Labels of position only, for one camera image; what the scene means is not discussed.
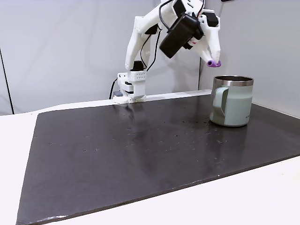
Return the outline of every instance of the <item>white table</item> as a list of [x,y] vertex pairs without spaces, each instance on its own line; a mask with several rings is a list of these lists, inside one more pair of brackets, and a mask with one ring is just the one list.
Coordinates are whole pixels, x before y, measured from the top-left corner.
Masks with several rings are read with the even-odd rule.
[[[208,95],[211,90],[148,96],[147,101]],[[14,225],[37,115],[113,105],[112,100],[58,105],[0,117],[0,224]],[[55,225],[300,224],[300,157]]]

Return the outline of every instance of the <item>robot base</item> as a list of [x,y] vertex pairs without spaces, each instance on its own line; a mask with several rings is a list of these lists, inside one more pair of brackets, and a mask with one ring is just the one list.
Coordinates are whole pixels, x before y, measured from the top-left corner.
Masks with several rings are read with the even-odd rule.
[[133,102],[145,102],[146,101],[146,95],[144,95],[142,98],[137,98],[137,99],[132,99],[128,96],[114,96],[113,97],[113,102],[117,104],[125,104],[125,103],[133,103]]

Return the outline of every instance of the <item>black cable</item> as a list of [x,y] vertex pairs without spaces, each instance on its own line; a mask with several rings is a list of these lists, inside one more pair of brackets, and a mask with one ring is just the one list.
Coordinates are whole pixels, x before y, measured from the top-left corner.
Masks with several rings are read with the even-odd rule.
[[142,63],[144,64],[144,66],[145,66],[146,68],[147,68],[147,65],[146,65],[146,63],[144,62],[143,58],[142,58],[142,50],[143,50],[145,44],[147,43],[147,41],[149,40],[150,37],[151,37],[151,35],[149,35],[148,38],[145,40],[144,44],[142,45],[141,52],[140,52],[140,56],[141,56]]
[[203,0],[203,4],[202,4],[202,6],[201,6],[201,9],[200,9],[200,11],[198,12],[198,15],[197,15],[197,17],[199,17],[200,16],[200,13],[202,12],[202,10],[204,9],[204,6],[205,6],[205,0]]
[[14,112],[13,102],[12,102],[11,96],[10,96],[10,91],[9,91],[9,87],[8,87],[8,78],[6,77],[6,72],[5,72],[5,68],[4,68],[4,63],[3,63],[3,57],[2,57],[1,49],[0,49],[0,56],[1,56],[2,66],[3,66],[4,77],[5,77],[5,81],[6,81],[6,87],[7,87],[8,97],[9,97],[9,101],[10,101],[10,107],[11,107],[12,113],[14,114],[15,112]]
[[161,32],[161,30],[159,31],[158,36],[157,36],[157,40],[156,40],[154,60],[153,60],[153,62],[151,63],[151,65],[148,67],[147,72],[148,72],[148,70],[153,66],[153,64],[155,63],[155,60],[156,60],[156,53],[157,53],[157,51],[158,51],[158,41],[159,41],[160,32]]
[[166,4],[169,4],[171,1],[173,1],[173,0],[168,0],[168,1],[166,1],[165,3],[161,4],[160,7],[159,7],[159,10],[158,10],[158,14],[159,14],[160,21],[163,23],[163,25],[164,25],[168,30],[170,30],[170,28],[169,28],[168,24],[165,23],[165,21],[163,20],[163,17],[161,16],[161,8],[162,8],[163,6],[165,6]]
[[113,87],[114,87],[114,83],[116,83],[118,79],[115,79],[114,82],[112,83],[112,88],[111,88],[111,93],[109,95],[109,99],[112,99],[112,93],[113,93]]

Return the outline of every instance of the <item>mug handle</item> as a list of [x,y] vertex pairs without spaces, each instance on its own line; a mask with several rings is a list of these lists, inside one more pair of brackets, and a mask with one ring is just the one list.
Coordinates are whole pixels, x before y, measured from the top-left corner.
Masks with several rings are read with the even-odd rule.
[[218,116],[223,116],[223,117],[225,116],[225,112],[224,112],[225,109],[224,110],[222,109],[222,102],[223,102],[223,98],[224,98],[224,95],[226,92],[228,93],[228,88],[217,88],[216,89],[212,106]]

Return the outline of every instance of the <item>stainless steel rim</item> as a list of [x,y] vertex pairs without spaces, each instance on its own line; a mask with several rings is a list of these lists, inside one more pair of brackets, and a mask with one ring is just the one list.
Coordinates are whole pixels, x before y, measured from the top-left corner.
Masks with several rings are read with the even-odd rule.
[[223,75],[215,76],[214,83],[224,86],[246,87],[252,86],[254,79],[246,76]]

